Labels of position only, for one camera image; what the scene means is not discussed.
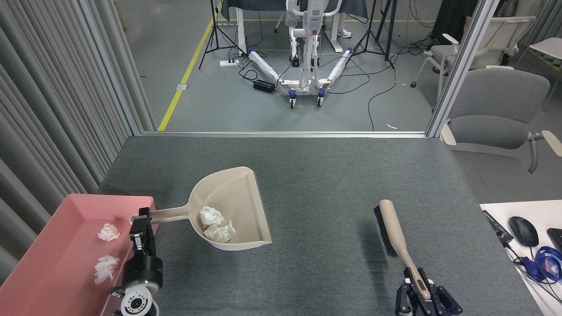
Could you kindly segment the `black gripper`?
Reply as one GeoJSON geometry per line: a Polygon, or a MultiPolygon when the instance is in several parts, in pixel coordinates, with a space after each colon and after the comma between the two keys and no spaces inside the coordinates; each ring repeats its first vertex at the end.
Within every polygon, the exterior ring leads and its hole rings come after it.
{"type": "Polygon", "coordinates": [[[134,244],[134,255],[123,265],[122,287],[127,289],[137,284],[154,284],[163,287],[163,261],[156,256],[156,241],[153,236],[150,208],[140,208],[138,219],[133,220],[129,238],[134,244]]]}

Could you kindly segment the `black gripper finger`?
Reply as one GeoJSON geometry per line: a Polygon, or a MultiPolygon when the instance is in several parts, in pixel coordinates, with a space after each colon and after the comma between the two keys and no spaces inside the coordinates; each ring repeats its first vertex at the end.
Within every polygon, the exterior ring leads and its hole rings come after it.
{"type": "Polygon", "coordinates": [[[411,268],[404,270],[405,281],[396,291],[396,316],[423,316],[424,298],[417,287],[411,268]]]}
{"type": "Polygon", "coordinates": [[[421,310],[425,316],[454,316],[462,314],[462,307],[443,286],[435,285],[433,281],[427,278],[422,268],[419,268],[419,273],[430,293],[429,299],[425,299],[423,296],[419,299],[421,310]]]}

